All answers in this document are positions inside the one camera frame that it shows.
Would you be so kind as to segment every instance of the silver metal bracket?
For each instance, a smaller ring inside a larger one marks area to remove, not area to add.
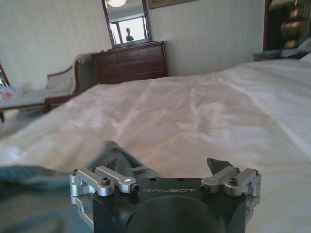
[[[237,172],[238,171],[235,167],[227,166],[212,177],[203,178],[201,180],[200,189],[203,193],[218,193],[220,186],[224,185],[229,178],[236,176]]]
[[[239,173],[232,166],[216,173],[210,178],[203,178],[201,181],[201,191],[206,194],[219,192],[224,185],[224,191],[228,196],[239,197],[246,194],[246,223],[253,216],[254,208],[260,202],[261,175],[258,171],[247,168]]]
[[[115,191],[115,186],[122,193],[135,194],[139,191],[136,179],[125,177],[113,170],[100,166],[94,172],[82,168],[70,174],[71,203],[79,209],[80,217],[94,229],[92,194],[108,197]]]

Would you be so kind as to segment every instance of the black plastic piece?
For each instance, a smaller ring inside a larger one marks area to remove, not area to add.
[[[245,233],[246,196],[205,195],[201,179],[137,180],[136,195],[93,195],[95,233]]]

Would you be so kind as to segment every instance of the white bedsheet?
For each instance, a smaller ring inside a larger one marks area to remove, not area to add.
[[[114,140],[163,177],[206,158],[262,174],[248,233],[311,232],[311,66],[248,63],[202,76],[98,85],[0,142],[0,164],[70,171]]]

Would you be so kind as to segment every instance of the mirror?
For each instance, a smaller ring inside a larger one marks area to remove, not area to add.
[[[145,0],[102,2],[113,48],[151,41]]]

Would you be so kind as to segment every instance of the upholstered chaise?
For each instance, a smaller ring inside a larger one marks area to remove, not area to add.
[[[57,103],[64,103],[96,85],[96,71],[91,54],[81,54],[74,59],[73,65],[67,70],[48,75],[46,89],[29,91],[11,100],[0,101],[0,120],[4,122],[3,111],[7,109],[43,108],[47,112],[50,107],[46,106],[46,99],[51,101],[57,98]]]

